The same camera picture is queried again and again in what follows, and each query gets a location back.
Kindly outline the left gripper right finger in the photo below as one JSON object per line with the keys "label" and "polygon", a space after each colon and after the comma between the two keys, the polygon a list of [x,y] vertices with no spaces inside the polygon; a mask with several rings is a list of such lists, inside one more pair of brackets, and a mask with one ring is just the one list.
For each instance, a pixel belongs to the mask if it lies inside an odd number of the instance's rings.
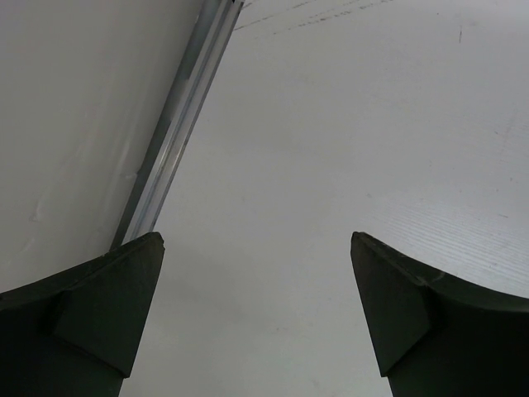
{"label": "left gripper right finger", "polygon": [[526,396],[528,301],[416,261],[365,232],[350,255],[394,396]]}

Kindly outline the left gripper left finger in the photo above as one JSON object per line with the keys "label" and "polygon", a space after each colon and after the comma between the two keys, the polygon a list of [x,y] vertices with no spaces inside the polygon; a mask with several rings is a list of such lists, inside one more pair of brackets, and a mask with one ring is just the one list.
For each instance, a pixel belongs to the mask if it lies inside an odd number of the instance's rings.
{"label": "left gripper left finger", "polygon": [[1,294],[3,396],[117,396],[131,376],[164,258],[149,232]]}

